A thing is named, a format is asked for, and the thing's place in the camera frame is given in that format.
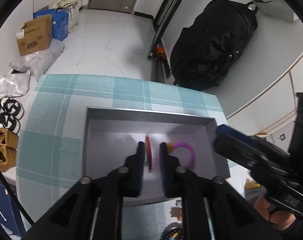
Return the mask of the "person right hand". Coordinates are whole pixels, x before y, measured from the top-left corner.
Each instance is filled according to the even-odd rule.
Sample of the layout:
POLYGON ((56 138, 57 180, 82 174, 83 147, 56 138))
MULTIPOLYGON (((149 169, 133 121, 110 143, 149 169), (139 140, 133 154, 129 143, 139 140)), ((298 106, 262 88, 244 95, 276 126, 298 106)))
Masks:
POLYGON ((255 201, 253 207, 267 221, 272 223, 276 230, 287 229, 296 220, 296 217, 288 211, 271 210, 272 204, 263 195, 255 201))

